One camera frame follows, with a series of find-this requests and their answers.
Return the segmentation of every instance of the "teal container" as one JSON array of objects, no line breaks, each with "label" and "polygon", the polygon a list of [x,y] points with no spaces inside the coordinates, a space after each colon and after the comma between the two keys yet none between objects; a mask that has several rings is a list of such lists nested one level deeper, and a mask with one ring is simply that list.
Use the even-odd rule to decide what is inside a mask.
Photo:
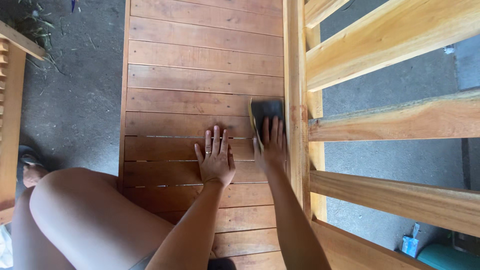
[{"label": "teal container", "polygon": [[429,245],[417,259],[438,270],[480,270],[479,256],[458,251],[451,246]]}]

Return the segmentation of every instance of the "left hand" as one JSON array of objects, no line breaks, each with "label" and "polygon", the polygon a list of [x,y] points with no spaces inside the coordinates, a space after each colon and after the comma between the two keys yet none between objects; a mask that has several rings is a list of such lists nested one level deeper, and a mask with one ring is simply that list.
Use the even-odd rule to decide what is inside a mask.
[{"label": "left hand", "polygon": [[223,131],[222,143],[220,145],[220,128],[214,127],[213,145],[210,130],[205,132],[205,157],[200,146],[195,144],[195,153],[200,164],[200,175],[204,185],[208,183],[221,183],[226,187],[232,182],[235,175],[235,163],[233,152],[228,144],[228,131]]}]

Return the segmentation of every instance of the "right hand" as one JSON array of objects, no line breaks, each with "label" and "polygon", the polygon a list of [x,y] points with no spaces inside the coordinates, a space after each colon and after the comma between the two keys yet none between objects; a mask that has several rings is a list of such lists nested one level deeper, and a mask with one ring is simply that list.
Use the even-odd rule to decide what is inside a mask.
[{"label": "right hand", "polygon": [[253,138],[253,149],[255,151],[255,163],[267,173],[269,170],[283,170],[286,168],[287,160],[287,137],[283,133],[283,122],[274,117],[272,120],[272,132],[269,132],[269,119],[264,118],[263,144],[264,151],[260,151],[258,138]]}]

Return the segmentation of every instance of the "wood grain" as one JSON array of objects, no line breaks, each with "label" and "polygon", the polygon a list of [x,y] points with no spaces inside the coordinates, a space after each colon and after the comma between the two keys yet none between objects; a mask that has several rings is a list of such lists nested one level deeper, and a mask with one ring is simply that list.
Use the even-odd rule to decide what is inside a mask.
[{"label": "wood grain", "polygon": [[480,192],[311,171],[312,192],[480,236]]},{"label": "wood grain", "polygon": [[255,135],[246,116],[198,115],[128,111],[126,135],[205,136],[207,129],[218,125],[228,129],[229,137],[253,138]]},{"label": "wood grain", "polygon": [[[123,194],[152,213],[186,211],[202,191],[203,185],[129,187]],[[272,205],[267,183],[230,184],[220,200],[220,208]]]},{"label": "wood grain", "polygon": [[310,141],[480,136],[480,89],[310,120]]},{"label": "wood grain", "polygon": [[[195,143],[205,148],[204,138],[125,136],[125,161],[197,160]],[[230,139],[234,160],[254,160],[251,139]]]},{"label": "wood grain", "polygon": [[310,0],[305,4],[305,26],[313,28],[348,0]]},{"label": "wood grain", "polygon": [[264,96],[128,88],[126,109],[130,111],[248,116],[250,99],[283,100]]},{"label": "wood grain", "polygon": [[216,233],[212,248],[218,258],[279,250],[276,229]]},{"label": "wood grain", "polygon": [[283,78],[173,67],[129,65],[128,86],[282,97]]},{"label": "wood grain", "polygon": [[433,270],[430,266],[374,244],[320,220],[312,222],[313,232],[334,270]]},{"label": "wood grain", "polygon": [[283,56],[283,38],[132,16],[130,39]]},{"label": "wood grain", "polygon": [[10,209],[15,205],[26,53],[16,46],[10,46],[8,56],[8,72],[11,76],[5,78],[6,87],[2,91],[4,101],[0,145],[0,210]]},{"label": "wood grain", "polygon": [[283,77],[283,57],[131,40],[130,64]]},{"label": "wood grain", "polygon": [[391,0],[308,51],[308,90],[326,88],[477,34],[477,0]]},{"label": "wood grain", "polygon": [[[236,161],[232,183],[267,182],[253,161]],[[197,161],[125,162],[125,187],[201,184]]]},{"label": "wood grain", "polygon": [[[166,221],[177,224],[186,211],[156,213]],[[275,228],[273,205],[220,208],[216,213],[215,233]]]},{"label": "wood grain", "polygon": [[175,0],[132,0],[132,16],[282,36],[282,18]]},{"label": "wood grain", "polygon": [[229,257],[238,270],[286,270],[280,251]]}]

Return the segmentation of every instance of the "concrete floor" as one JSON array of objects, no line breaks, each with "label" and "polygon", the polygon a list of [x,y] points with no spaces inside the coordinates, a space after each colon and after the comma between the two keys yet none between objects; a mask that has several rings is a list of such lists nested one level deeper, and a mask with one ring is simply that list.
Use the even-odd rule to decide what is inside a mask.
[{"label": "concrete floor", "polygon": [[[23,18],[35,8],[28,1],[3,0],[0,19]],[[347,3],[321,23],[322,40],[384,2],[356,0],[342,11]],[[43,14],[51,12],[43,17],[56,27],[49,30],[47,49],[65,75],[30,58],[47,71],[26,65],[21,143],[36,147],[51,170],[77,166],[116,175],[124,0],[80,0],[81,12],[76,8],[74,14],[70,1],[39,3]],[[325,89],[324,114],[455,93],[456,74],[455,55],[435,50]],[[461,139],[326,143],[325,157],[332,172],[464,187]],[[334,198],[327,203],[331,224],[389,249],[399,246],[415,222]],[[425,245],[443,233],[422,223],[417,238]]]}]

